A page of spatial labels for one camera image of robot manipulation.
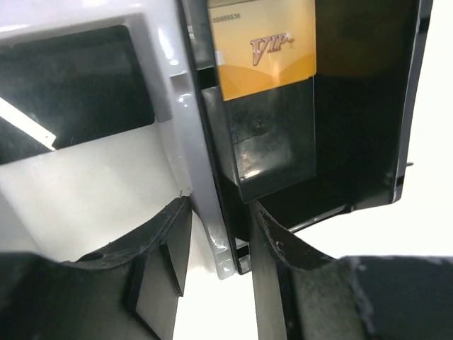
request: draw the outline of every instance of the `black inner wall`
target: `black inner wall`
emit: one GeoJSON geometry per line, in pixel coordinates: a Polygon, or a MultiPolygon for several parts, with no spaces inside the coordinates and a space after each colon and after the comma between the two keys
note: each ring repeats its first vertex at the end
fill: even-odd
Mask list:
{"type": "MultiPolygon", "coordinates": [[[[0,98],[53,133],[55,149],[154,122],[122,25],[1,46],[0,98]]],[[[49,151],[0,117],[0,165],[49,151]]]]}
{"type": "Polygon", "coordinates": [[[259,201],[285,227],[393,200],[416,0],[317,0],[316,177],[259,201]]]}

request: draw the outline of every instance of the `gray plastic surface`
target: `gray plastic surface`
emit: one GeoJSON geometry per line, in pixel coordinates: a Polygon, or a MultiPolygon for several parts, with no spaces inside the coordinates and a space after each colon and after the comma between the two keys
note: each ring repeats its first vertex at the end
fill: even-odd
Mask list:
{"type": "MultiPolygon", "coordinates": [[[[53,232],[63,235],[63,239],[68,242],[71,240],[71,230],[78,230],[83,226],[88,231],[100,222],[105,224],[104,232],[115,239],[117,234],[139,225],[138,220],[149,218],[148,215],[152,216],[159,211],[170,201],[167,198],[190,194],[210,240],[219,277],[233,275],[235,269],[231,249],[212,178],[195,100],[193,78],[189,71],[174,1],[5,0],[0,4],[0,13],[0,45],[13,45],[116,25],[128,27],[156,114],[156,122],[151,127],[138,129],[140,131],[133,130],[0,167],[0,191],[5,195],[8,204],[15,208],[28,232],[33,236],[41,234],[44,237],[37,240],[38,244],[42,247],[46,238],[54,236],[53,232]],[[126,155],[122,165],[119,165],[118,157],[121,156],[118,156],[117,151],[112,149],[105,153],[101,150],[102,147],[108,148],[111,143],[121,145],[124,139],[130,143],[131,149],[125,150],[129,155],[126,155]],[[80,148],[91,152],[91,156],[86,157],[77,152],[80,148]],[[104,154],[105,158],[101,157],[96,161],[101,154],[104,154]],[[55,162],[56,167],[51,166],[51,162],[55,162]],[[112,174],[117,171],[121,173],[130,169],[127,168],[128,162],[133,169],[141,167],[139,172],[144,175],[144,179],[133,181],[129,178],[123,181],[123,178],[117,178],[123,185],[120,187],[122,191],[115,187],[118,182],[107,177],[96,183],[90,178],[92,173],[86,171],[90,164],[89,168],[94,172],[100,171],[95,167],[97,165],[109,168],[112,174]],[[169,176],[166,170],[168,164],[172,176],[169,176]],[[71,176],[60,176],[67,175],[73,165],[77,165],[85,174],[77,180],[71,176]],[[33,176],[27,177],[29,171],[33,176]],[[77,191],[82,184],[99,190],[105,189],[106,192],[97,198],[88,194],[82,195],[77,191]],[[35,196],[28,192],[27,186],[33,187],[35,196]],[[40,202],[39,195],[46,197],[47,205],[42,205],[44,210],[36,208],[40,202]],[[61,201],[63,196],[67,196],[64,203],[61,201]],[[77,214],[74,206],[85,206],[85,198],[96,207],[104,207],[107,210],[103,211],[102,216],[94,210],[88,212],[88,222],[79,219],[68,224],[77,214]],[[103,203],[104,199],[109,203],[113,200],[115,208],[103,203]],[[126,204],[118,212],[115,209],[121,207],[121,203],[126,204]],[[133,209],[125,208],[137,207],[137,204],[142,212],[140,217],[136,216],[133,209]],[[47,221],[49,224],[55,216],[53,214],[57,212],[65,216],[61,219],[61,224],[55,225],[54,229],[43,229],[43,222],[47,221]],[[109,222],[117,220],[114,218],[116,214],[122,215],[123,223],[109,226],[109,222]]],[[[72,241],[74,243],[88,240],[72,241]]],[[[47,251],[44,246],[42,251],[55,259],[69,259],[83,250],[74,249],[71,253],[64,248],[64,244],[60,242],[58,249],[47,251]]]]}

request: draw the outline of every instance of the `white plastic panel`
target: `white plastic panel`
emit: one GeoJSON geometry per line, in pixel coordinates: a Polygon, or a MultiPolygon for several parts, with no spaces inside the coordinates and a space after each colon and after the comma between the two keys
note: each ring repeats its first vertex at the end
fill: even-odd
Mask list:
{"type": "Polygon", "coordinates": [[[219,277],[232,275],[231,249],[176,4],[162,0],[7,0],[0,3],[0,13],[0,45],[127,26],[156,114],[150,130],[125,132],[0,168],[1,192],[42,251],[55,259],[74,259],[85,249],[103,245],[89,235],[119,237],[160,210],[162,202],[190,194],[210,240],[219,277]],[[162,141],[159,147],[156,136],[162,141]],[[111,152],[101,151],[111,144],[116,145],[111,152]],[[117,148],[123,145],[129,147],[123,147],[120,154],[117,148]],[[164,171],[168,162],[172,178],[164,171]],[[29,188],[32,195],[25,194],[29,188]],[[54,232],[62,238],[60,243],[54,232]],[[73,245],[64,249],[70,242],[73,245]]]}

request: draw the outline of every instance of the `white surface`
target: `white surface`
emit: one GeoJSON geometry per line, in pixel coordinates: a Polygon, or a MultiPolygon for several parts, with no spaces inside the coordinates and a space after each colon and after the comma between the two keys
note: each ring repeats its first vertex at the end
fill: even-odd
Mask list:
{"type": "Polygon", "coordinates": [[[0,192],[57,261],[105,246],[180,194],[156,125],[0,166],[0,192]]]}

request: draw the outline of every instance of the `dark opening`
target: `dark opening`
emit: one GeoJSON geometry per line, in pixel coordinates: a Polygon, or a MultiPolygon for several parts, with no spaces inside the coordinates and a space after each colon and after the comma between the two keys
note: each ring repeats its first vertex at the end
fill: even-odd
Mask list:
{"type": "Polygon", "coordinates": [[[124,26],[1,46],[0,100],[0,164],[154,122],[124,26]]]}

